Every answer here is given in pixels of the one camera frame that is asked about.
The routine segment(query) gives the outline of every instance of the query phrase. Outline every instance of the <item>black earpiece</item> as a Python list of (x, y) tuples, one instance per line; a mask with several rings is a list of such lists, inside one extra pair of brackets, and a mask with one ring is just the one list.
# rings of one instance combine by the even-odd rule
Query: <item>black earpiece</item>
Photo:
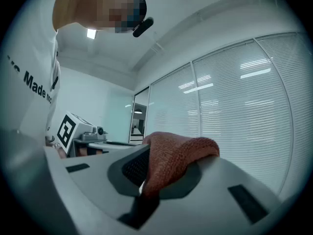
[(147, 29), (149, 29), (154, 23), (153, 18), (149, 17), (146, 20), (144, 20), (141, 24), (139, 24), (133, 32), (134, 37), (139, 37), (143, 32), (145, 32)]

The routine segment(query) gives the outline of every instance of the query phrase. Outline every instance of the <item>black slot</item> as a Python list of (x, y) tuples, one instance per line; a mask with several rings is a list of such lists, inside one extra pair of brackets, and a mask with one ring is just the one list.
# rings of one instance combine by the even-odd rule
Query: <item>black slot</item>
[(79, 170), (87, 169), (89, 167), (90, 166), (88, 164), (78, 164), (78, 165), (68, 166), (66, 167), (66, 169), (69, 173), (71, 173), (71, 172), (76, 172)]
[(229, 187), (228, 190), (252, 224), (258, 222), (268, 214), (244, 186), (233, 186)]

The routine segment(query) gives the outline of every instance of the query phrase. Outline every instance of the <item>glass wall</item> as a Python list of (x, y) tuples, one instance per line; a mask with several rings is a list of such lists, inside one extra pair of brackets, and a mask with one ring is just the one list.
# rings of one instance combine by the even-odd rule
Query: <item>glass wall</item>
[(128, 142), (129, 125), (132, 120), (133, 96), (118, 90), (110, 90), (107, 95), (104, 114), (104, 129), (107, 139), (117, 142)]
[(282, 198), (291, 196), (296, 191), (288, 178), (297, 176), (289, 167), (300, 163), (302, 169), (293, 170), (307, 171), (303, 163), (312, 147), (312, 54), (303, 37), (290, 33), (241, 42), (158, 80), (151, 85), (147, 135), (212, 138), (222, 158)]

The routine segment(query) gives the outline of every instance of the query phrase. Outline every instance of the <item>cloth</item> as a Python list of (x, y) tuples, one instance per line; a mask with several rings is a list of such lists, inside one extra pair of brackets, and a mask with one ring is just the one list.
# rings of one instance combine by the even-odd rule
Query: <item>cloth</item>
[(220, 156), (219, 146), (208, 138), (188, 138), (173, 133), (154, 132), (142, 142), (150, 145), (148, 175), (142, 189), (147, 198), (181, 178), (187, 166), (207, 156)]
[[(19, 130), (40, 145), (45, 144), (60, 87), (57, 32), (52, 24), (54, 3), (27, 0), (0, 49), (0, 127)], [(51, 89), (56, 77), (58, 82)]]

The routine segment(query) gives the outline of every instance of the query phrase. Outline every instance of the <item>person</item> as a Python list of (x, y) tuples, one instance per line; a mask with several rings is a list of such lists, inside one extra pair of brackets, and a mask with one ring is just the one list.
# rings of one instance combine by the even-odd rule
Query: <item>person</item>
[[(48, 145), (60, 88), (58, 30), (79, 23), (127, 32), (143, 21), (146, 11), (145, 0), (27, 0), (0, 48), (0, 128)], [(66, 157), (56, 148), (61, 158)]]

